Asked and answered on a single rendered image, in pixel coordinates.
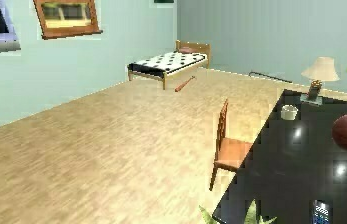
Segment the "green house plant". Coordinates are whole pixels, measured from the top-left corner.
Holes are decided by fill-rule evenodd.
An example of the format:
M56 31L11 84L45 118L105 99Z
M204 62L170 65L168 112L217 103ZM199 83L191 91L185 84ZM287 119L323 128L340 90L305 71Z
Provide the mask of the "green house plant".
M227 224L220 218L212 216L204 207L199 205L199 211L205 224ZM258 214L256 200L253 199L245 214L243 224L272 224L277 220L276 217L265 220L262 215Z

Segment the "wooden baseball bat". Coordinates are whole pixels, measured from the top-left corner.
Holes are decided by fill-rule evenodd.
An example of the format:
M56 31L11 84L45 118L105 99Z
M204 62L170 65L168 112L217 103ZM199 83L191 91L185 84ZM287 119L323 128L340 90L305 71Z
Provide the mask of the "wooden baseball bat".
M175 92L179 92L179 91L181 91L191 80L193 80L193 79L196 79L196 76L192 76L192 77L190 77L188 80L186 80L185 82L183 82L182 84L180 84L179 86L177 86L176 88L175 88Z

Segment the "wooden bed with dotted cover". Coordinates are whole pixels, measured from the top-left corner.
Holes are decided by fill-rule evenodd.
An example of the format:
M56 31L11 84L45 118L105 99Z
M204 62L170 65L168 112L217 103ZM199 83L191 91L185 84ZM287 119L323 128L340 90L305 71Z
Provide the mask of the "wooden bed with dotted cover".
M186 46L195 48L197 53L182 54L178 52L179 48ZM130 81L133 80L134 76L141 76L160 81L162 88L166 89L169 78L178 76L192 68L209 68L210 60L210 44L176 40L174 51L130 63L127 65L127 74Z

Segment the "brown wooden chair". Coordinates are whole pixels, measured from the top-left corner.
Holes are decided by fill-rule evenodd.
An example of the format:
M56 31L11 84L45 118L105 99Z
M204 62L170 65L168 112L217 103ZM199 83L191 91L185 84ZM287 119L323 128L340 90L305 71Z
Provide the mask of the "brown wooden chair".
M212 175L209 183L209 190L213 190L217 171L219 169L236 172L243 164L252 143L228 138L226 136L226 120L229 101L225 100L219 113L216 148L213 160Z

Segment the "thin black bar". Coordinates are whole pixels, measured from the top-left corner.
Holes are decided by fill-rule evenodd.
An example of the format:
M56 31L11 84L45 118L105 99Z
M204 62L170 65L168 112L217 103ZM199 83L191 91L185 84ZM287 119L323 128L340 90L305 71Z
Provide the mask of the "thin black bar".
M263 76L263 77L270 78L270 79L277 80L277 81L281 81L281 82L293 83L293 82L290 81L290 80L282 79L282 78L279 78L279 77L271 76L271 75L264 74L264 73L261 73L261 72L256 72L256 71L250 71L250 72L248 73L248 75L249 75L249 76L258 75L258 76Z

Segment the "white cup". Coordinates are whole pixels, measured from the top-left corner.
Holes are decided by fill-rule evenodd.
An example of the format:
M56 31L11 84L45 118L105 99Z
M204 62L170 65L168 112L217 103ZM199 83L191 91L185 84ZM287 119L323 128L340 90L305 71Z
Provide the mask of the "white cup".
M281 118L283 120L294 120L297 113L298 109L293 105L283 105L281 108Z

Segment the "black glossy table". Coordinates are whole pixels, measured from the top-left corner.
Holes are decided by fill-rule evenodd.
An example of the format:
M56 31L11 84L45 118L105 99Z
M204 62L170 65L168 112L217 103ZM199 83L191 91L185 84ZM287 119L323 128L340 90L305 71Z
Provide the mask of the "black glossy table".
M330 224L347 224L347 151L332 139L347 101L325 97L313 106L300 96L282 92L214 217L243 224L255 199L264 219L277 218L273 224L312 224L312 205L320 200L330 207ZM281 118L283 105L298 109L294 120Z

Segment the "wooden framed picture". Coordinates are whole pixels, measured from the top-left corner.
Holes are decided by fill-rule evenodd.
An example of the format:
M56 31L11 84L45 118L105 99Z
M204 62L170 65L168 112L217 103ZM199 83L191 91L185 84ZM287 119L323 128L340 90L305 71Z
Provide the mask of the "wooden framed picture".
M44 40L100 34L95 0L33 0Z

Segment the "beige shade table lamp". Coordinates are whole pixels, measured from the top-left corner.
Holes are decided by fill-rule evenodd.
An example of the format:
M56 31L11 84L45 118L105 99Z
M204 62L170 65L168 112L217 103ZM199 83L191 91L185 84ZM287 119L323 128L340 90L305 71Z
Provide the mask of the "beige shade table lamp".
M317 106L322 104L322 97L320 96L322 84L339 80L334 59L325 56L318 57L301 75L310 79L311 83L308 92L300 96L300 101Z

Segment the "dark mobile phone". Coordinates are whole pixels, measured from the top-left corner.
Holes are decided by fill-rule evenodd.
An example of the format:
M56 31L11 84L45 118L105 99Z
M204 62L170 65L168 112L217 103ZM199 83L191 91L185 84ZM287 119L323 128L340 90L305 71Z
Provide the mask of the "dark mobile phone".
M312 224L330 224L330 207L328 204L320 200L313 202Z

